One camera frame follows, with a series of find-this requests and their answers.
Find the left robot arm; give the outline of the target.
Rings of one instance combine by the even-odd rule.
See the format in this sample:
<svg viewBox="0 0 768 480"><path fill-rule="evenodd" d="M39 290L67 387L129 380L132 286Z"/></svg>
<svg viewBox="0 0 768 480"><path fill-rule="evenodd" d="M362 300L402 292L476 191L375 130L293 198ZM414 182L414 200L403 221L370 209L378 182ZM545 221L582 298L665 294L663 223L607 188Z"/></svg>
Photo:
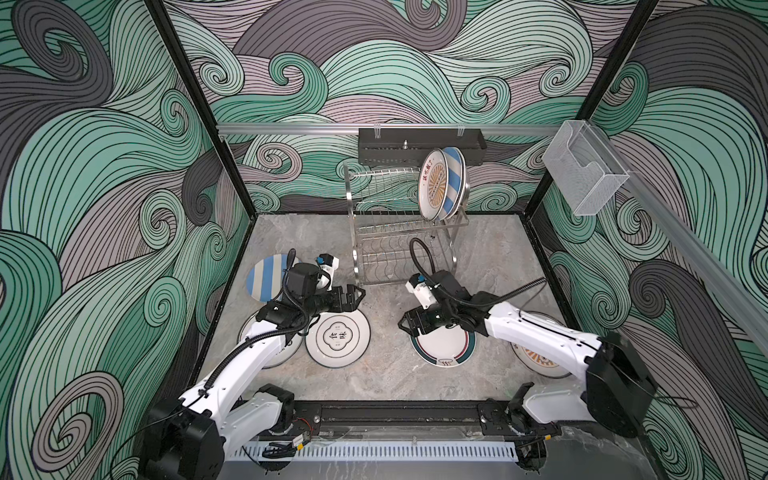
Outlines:
<svg viewBox="0 0 768 480"><path fill-rule="evenodd" d="M179 398L150 410L139 455L141 478L215 479L253 437L284 424L291 393L270 385L245 403L239 399L316 316L358 310L365 290L321 283L331 277L309 263L289 267L277 296L257 311L244 340Z"/></svg>

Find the orange sunburst plate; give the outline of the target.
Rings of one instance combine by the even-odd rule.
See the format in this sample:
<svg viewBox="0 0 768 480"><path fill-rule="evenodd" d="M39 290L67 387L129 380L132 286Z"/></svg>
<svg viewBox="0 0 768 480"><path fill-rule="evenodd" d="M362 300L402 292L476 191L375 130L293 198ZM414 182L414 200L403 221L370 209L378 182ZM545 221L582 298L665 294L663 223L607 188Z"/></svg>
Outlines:
<svg viewBox="0 0 768 480"><path fill-rule="evenodd" d="M429 221L437 218L446 198L448 167L441 149L432 150L424 160L418 178L418 206Z"/></svg>
<svg viewBox="0 0 768 480"><path fill-rule="evenodd" d="M550 379L563 379L571 373L545 356L518 344L511 344L514 354L530 371Z"/></svg>

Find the green red rimmed plate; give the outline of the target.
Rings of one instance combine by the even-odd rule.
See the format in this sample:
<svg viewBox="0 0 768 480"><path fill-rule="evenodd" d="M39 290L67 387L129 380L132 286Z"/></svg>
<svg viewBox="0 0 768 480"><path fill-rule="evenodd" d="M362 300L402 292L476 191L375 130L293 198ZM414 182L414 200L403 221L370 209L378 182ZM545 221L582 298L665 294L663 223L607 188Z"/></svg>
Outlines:
<svg viewBox="0 0 768 480"><path fill-rule="evenodd" d="M417 355L430 365L453 368L466 363L476 348L476 335L460 327L440 327L435 331L411 338Z"/></svg>

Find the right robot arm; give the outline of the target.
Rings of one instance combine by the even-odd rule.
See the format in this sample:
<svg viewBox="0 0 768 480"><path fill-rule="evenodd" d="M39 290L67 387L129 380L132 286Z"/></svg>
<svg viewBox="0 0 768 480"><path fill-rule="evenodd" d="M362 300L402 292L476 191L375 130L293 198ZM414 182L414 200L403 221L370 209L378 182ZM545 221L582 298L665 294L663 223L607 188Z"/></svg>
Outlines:
<svg viewBox="0 0 768 480"><path fill-rule="evenodd" d="M412 337L440 327L507 341L566 370L567 387L527 387L522 410L538 424L592 421L625 438L639 436L658 389L630 340L571 329L511 303L511 295L471 294L452 273L414 274L406 283L419 304L398 323Z"/></svg>

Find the white plate red characters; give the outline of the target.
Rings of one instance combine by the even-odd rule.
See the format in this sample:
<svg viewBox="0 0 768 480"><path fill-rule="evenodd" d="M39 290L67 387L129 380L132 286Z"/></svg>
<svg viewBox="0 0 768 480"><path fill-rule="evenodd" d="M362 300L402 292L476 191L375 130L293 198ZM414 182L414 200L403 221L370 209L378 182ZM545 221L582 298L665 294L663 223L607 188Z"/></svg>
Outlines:
<svg viewBox="0 0 768 480"><path fill-rule="evenodd" d="M241 326L238 333L238 341L242 342L250 333L252 326L256 323L256 314L252 314ZM288 341L284 348L272 357L264 366L264 369L271 369L285 364L290 360L303 346L304 338L299 335L295 335L290 341Z"/></svg>

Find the cream floral plate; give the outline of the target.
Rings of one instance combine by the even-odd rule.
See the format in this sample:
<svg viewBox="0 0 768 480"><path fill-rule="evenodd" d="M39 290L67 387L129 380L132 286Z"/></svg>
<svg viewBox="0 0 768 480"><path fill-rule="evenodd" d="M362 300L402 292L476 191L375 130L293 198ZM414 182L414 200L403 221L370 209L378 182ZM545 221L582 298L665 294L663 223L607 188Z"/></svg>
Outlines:
<svg viewBox="0 0 768 480"><path fill-rule="evenodd" d="M470 183L469 183L469 172L468 172L469 166L467 163L464 163L463 165L463 190L461 193L461 199L459 202L459 207L461 210L466 209L466 205L468 202L469 194L471 191Z"/></svg>

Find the white plate green clover outline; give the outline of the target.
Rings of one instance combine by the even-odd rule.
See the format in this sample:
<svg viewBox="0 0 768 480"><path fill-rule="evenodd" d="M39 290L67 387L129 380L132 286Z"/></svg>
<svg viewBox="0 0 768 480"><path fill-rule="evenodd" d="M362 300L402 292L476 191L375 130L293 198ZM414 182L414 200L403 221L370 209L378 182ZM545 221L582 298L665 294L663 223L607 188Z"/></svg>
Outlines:
<svg viewBox="0 0 768 480"><path fill-rule="evenodd" d="M325 312L308 330L305 346L316 363L339 369L359 360L366 353L370 340L370 323L360 310Z"/></svg>

